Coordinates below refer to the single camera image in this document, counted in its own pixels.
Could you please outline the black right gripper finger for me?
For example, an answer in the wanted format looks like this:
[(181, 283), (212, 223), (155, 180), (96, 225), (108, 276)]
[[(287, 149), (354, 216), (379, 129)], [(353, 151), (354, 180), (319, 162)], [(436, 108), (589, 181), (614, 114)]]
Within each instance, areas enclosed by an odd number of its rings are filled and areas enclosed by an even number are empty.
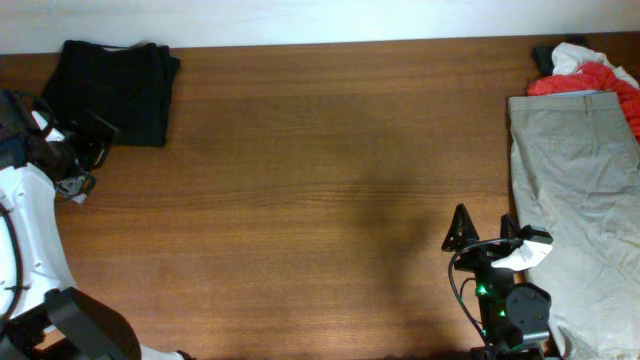
[(510, 214), (501, 217), (500, 239), (502, 245), (519, 245), (521, 228)]
[(479, 234), (464, 204), (455, 208), (449, 230), (444, 238), (441, 250), (458, 252), (480, 241)]

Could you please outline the dark black shorts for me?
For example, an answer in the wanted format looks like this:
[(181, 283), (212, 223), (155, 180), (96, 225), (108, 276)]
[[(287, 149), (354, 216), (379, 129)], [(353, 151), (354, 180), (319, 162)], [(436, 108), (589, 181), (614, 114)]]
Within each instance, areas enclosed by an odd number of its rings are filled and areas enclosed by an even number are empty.
[(162, 147), (180, 65), (166, 45), (67, 40), (42, 97), (61, 124), (91, 113), (120, 130), (119, 145)]

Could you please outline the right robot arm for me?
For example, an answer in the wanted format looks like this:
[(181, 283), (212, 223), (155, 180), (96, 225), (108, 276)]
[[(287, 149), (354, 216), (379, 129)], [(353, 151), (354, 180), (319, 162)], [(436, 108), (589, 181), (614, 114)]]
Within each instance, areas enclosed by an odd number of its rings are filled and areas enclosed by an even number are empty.
[(452, 254), (447, 276), (482, 345), (471, 359), (543, 359), (549, 340), (551, 295), (516, 275), (539, 265), (553, 249), (543, 228), (521, 227), (505, 214), (500, 236), (481, 240), (465, 205), (455, 207), (441, 250)]

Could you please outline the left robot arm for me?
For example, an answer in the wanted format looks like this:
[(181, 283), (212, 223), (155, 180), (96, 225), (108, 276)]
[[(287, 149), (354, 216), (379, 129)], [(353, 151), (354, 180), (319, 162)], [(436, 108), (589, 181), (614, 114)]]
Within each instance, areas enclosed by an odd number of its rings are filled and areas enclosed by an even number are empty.
[(55, 201), (86, 199), (117, 134), (91, 113), (60, 124), (43, 98), (2, 91), (2, 358), (188, 358), (141, 344), (119, 312), (77, 288), (65, 256)]

